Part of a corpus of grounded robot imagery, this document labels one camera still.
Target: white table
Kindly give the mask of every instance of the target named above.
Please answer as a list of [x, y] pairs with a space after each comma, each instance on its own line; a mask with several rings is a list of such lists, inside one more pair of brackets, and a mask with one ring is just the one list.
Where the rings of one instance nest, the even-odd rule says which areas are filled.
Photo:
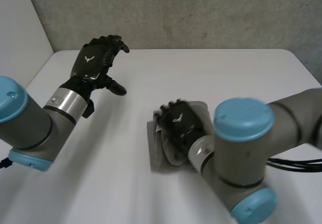
[[[54, 54], [27, 88], [43, 106], [65, 82], [78, 51]], [[177, 98], [208, 104], [242, 96], [275, 101], [320, 87], [286, 50], [132, 50], [109, 72], [128, 91], [118, 97], [93, 92], [95, 112], [81, 119], [49, 171], [18, 164], [0, 170], [3, 224], [224, 224], [235, 223], [196, 173], [152, 173], [146, 122], [153, 110]], [[10, 147], [0, 144], [5, 158]], [[322, 158], [303, 145], [286, 159]], [[266, 182], [279, 204], [264, 223], [321, 223], [322, 173], [267, 167]]]

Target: robotic arm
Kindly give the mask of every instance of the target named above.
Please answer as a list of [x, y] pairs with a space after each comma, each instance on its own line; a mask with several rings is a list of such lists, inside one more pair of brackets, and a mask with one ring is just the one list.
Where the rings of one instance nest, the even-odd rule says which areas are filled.
[[162, 106], [163, 113], [156, 117], [231, 216], [240, 224], [257, 224], [277, 205], [276, 194], [263, 182], [266, 164], [298, 172], [322, 172], [321, 164], [297, 162], [290, 165], [307, 169], [288, 169], [276, 163], [293, 161], [270, 158], [306, 142], [322, 149], [321, 105], [321, 89], [267, 105], [251, 98], [229, 99], [215, 110], [215, 136], [203, 132], [202, 122], [185, 102]]
[[126, 90], [107, 75], [114, 57], [129, 48], [117, 35], [93, 39], [83, 46], [70, 79], [43, 109], [13, 79], [0, 77], [0, 139], [13, 148], [9, 160], [47, 171], [75, 125], [94, 112], [92, 91], [106, 88], [124, 96]]

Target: white logo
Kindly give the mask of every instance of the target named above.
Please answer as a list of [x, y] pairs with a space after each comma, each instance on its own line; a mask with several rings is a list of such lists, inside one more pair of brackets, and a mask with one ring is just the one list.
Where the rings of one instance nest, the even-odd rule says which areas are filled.
[[181, 122], [183, 113], [180, 114], [180, 117], [178, 119], [173, 119], [172, 122]]
[[85, 60], [87, 61], [87, 62], [89, 62], [91, 59], [94, 59], [95, 58], [95, 56], [93, 56], [92, 58], [87, 58], [86, 56], [85, 56]]

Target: folded towel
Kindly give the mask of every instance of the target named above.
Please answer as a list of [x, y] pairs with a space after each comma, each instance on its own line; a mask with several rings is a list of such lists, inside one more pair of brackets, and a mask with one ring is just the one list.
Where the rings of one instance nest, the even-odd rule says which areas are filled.
[[[187, 103], [202, 121], [207, 135], [214, 135], [207, 104], [201, 101]], [[163, 172], [179, 168], [193, 169], [188, 157], [174, 147], [155, 117], [153, 121], [147, 123], [147, 139], [152, 170]]]

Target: concrete wall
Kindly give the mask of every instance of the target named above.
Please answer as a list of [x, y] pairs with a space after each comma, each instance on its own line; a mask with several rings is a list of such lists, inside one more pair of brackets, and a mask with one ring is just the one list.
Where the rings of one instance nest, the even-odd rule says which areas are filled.
[[0, 13], [0, 76], [26, 87], [52, 48], [30, 0], [0, 0]]
[[322, 0], [32, 0], [55, 51], [119, 34], [132, 49], [281, 48], [322, 82]]

